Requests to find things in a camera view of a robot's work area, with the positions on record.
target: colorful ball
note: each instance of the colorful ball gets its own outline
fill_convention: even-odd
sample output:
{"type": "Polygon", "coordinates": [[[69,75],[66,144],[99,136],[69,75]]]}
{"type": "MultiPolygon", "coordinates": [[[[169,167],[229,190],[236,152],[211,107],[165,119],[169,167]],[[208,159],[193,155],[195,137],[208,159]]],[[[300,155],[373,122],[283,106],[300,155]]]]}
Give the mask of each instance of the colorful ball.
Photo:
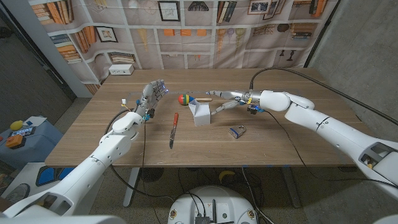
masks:
{"type": "Polygon", "coordinates": [[[181,94],[178,97],[178,102],[180,102],[181,105],[187,106],[189,104],[189,102],[191,102],[193,100],[192,96],[189,96],[187,94],[181,94]]]}

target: picture frame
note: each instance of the picture frame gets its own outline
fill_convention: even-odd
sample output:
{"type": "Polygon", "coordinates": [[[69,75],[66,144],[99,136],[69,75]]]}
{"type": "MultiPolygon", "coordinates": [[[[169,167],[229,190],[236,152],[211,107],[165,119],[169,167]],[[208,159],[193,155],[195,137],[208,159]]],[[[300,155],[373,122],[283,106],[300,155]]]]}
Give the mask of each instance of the picture frame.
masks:
{"type": "Polygon", "coordinates": [[[157,1],[157,3],[162,21],[181,21],[179,1],[157,1]]]}
{"type": "Polygon", "coordinates": [[[275,9],[274,15],[278,15],[282,12],[282,9],[285,6],[285,2],[286,2],[286,0],[279,0],[278,6],[275,9]]]}
{"type": "Polygon", "coordinates": [[[101,42],[118,42],[112,27],[95,27],[101,42]]]}
{"type": "Polygon", "coordinates": [[[267,20],[267,19],[271,19],[274,17],[275,15],[275,11],[278,8],[278,5],[280,3],[280,0],[273,0],[271,1],[271,5],[268,7],[268,13],[264,14],[264,16],[262,17],[262,20],[267,20]]]}
{"type": "Polygon", "coordinates": [[[267,14],[271,7],[271,0],[251,0],[248,15],[267,14]]]}

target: small white box on shelf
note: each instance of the small white box on shelf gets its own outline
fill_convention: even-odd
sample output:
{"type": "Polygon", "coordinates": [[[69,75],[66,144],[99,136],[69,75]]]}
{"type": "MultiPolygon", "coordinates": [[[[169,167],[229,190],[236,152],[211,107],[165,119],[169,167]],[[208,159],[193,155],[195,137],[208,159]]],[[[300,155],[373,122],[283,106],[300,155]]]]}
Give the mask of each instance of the small white box on shelf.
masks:
{"type": "Polygon", "coordinates": [[[112,65],[109,68],[111,75],[131,75],[134,71],[132,64],[112,65]]]}

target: yellow object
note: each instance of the yellow object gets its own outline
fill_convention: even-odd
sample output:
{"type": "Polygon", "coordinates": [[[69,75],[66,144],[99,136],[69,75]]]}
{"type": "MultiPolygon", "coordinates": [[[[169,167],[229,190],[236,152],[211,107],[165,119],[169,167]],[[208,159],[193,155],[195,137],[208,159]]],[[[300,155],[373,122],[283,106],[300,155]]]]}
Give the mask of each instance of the yellow object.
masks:
{"type": "Polygon", "coordinates": [[[225,175],[235,175],[235,172],[230,171],[230,170],[224,170],[224,171],[220,172],[220,174],[219,174],[219,176],[218,176],[218,178],[219,178],[219,180],[220,180],[220,184],[223,183],[223,177],[224,177],[225,175]]]}
{"type": "Polygon", "coordinates": [[[22,127],[23,121],[15,121],[10,125],[11,130],[17,131],[22,127]]]}

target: knife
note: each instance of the knife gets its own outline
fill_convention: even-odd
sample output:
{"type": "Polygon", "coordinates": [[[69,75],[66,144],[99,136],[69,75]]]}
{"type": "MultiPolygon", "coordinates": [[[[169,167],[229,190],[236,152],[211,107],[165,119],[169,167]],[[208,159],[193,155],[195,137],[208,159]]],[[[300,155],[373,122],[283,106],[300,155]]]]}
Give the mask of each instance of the knife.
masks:
{"type": "Polygon", "coordinates": [[[175,136],[175,129],[177,128],[177,121],[178,121],[178,113],[175,113],[175,114],[174,114],[173,129],[172,129],[172,133],[170,134],[170,148],[171,148],[171,149],[173,149],[174,136],[175,136]]]}

